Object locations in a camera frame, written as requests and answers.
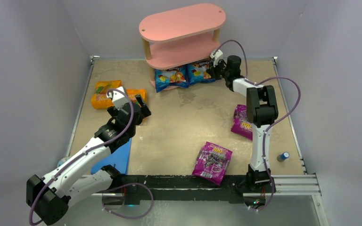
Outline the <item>purple candy bag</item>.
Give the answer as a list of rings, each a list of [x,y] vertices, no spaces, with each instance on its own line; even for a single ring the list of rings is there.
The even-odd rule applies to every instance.
[[[236,106],[233,115],[233,125],[230,130],[235,134],[253,140],[252,127],[247,121],[247,107],[245,105]]]
[[[225,147],[206,142],[197,155],[192,175],[219,186],[223,181],[232,154],[233,151]]]

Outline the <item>blue candy bag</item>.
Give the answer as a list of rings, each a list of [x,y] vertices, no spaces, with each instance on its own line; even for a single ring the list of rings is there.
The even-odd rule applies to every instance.
[[[155,88],[156,92],[161,92],[169,87],[188,88],[187,66],[181,65],[169,69],[155,69]]]
[[[209,58],[205,58],[187,64],[187,76],[189,86],[197,83],[212,83],[216,81],[216,79],[207,72],[210,63],[211,60]]]

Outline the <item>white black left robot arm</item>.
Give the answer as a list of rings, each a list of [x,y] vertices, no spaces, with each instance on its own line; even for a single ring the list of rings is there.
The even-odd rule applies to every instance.
[[[93,193],[126,191],[126,187],[138,185],[137,182],[123,181],[122,173],[112,165],[83,177],[96,163],[125,145],[135,135],[136,126],[151,115],[144,99],[140,95],[135,99],[136,102],[132,102],[128,97],[114,94],[114,106],[107,109],[111,118],[76,155],[43,177],[33,175],[27,180],[30,225],[37,225],[33,222],[34,213],[49,226],[58,222],[70,207]]]

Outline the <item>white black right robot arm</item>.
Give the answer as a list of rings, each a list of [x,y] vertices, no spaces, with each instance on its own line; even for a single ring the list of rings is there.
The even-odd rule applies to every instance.
[[[240,72],[241,58],[210,55],[207,73],[215,79],[224,79],[226,87],[246,98],[247,117],[253,132],[251,160],[248,164],[246,184],[248,187],[274,186],[271,176],[269,154],[271,125],[279,115],[275,89],[272,85],[259,85],[243,77]]]

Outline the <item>purple candy bag front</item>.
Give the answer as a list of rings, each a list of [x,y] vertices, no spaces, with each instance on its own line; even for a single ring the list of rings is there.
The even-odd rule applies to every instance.
[[[197,155],[192,175],[219,186],[223,181],[232,154],[233,151],[225,147],[206,142]]]

